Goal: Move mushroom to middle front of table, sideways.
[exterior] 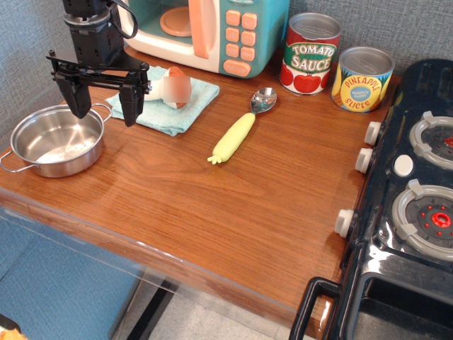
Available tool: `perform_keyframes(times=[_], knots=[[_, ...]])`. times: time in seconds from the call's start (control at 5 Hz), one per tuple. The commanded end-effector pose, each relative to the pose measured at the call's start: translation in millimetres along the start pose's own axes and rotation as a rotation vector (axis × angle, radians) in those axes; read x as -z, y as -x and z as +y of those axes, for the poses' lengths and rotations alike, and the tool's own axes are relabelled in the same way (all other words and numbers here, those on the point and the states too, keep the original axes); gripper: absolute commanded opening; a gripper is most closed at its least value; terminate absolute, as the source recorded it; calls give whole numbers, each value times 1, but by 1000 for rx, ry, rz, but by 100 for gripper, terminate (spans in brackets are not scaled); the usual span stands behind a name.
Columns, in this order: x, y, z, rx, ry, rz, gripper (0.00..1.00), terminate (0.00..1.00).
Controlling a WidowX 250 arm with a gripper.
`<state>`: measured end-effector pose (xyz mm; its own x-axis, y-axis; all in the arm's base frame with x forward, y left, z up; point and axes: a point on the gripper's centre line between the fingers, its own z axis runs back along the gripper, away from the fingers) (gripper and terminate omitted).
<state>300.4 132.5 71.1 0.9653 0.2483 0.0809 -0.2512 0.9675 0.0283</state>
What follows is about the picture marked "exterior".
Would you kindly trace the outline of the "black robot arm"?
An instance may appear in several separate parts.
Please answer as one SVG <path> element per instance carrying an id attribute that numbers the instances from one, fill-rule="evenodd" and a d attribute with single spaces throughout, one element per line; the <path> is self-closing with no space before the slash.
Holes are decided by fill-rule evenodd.
<path id="1" fill-rule="evenodd" d="M 64 1 L 63 5 L 74 48 L 50 50 L 46 58 L 71 112 L 78 118 L 86 116 L 91 109 L 91 86 L 114 89 L 119 91 L 126 126 L 134 125 L 151 82 L 149 65 L 125 51 L 124 40 L 137 34 L 137 19 L 132 18 L 132 32 L 126 33 L 118 9 L 132 10 L 123 1 Z"/>

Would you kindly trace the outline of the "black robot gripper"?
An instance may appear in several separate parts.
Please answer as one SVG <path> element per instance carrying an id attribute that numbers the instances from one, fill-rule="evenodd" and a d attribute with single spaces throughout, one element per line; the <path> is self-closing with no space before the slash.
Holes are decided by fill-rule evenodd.
<path id="1" fill-rule="evenodd" d="M 91 109 L 88 86 L 120 90 L 127 127 L 143 111 L 144 93 L 150 91 L 149 65 L 126 53 L 116 27 L 107 22 L 97 27 L 71 25 L 73 48 L 49 50 L 55 81 L 71 112 L 82 119 Z"/>

